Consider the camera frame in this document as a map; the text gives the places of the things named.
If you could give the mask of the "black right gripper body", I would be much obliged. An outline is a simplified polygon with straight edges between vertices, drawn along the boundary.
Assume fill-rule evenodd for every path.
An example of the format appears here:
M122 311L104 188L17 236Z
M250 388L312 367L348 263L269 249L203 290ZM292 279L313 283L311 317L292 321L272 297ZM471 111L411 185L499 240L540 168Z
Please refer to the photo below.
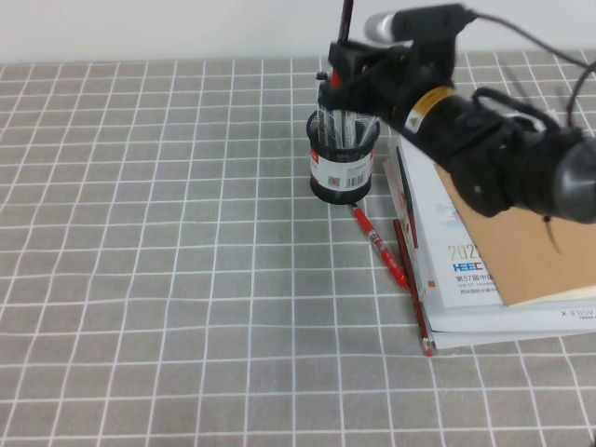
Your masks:
M413 42L364 71L363 114L401 123L414 104L433 88L454 86L456 39Z

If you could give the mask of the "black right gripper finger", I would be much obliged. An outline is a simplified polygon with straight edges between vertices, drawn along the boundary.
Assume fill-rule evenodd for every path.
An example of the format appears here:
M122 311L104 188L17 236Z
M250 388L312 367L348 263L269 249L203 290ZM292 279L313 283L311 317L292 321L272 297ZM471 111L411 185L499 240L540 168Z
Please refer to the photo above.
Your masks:
M328 62L335 71L362 71L379 61L386 53L383 47L346 40L332 42Z
M330 78L320 84L318 103L329 111L373 112L368 80L358 77L343 80L337 73L331 73Z

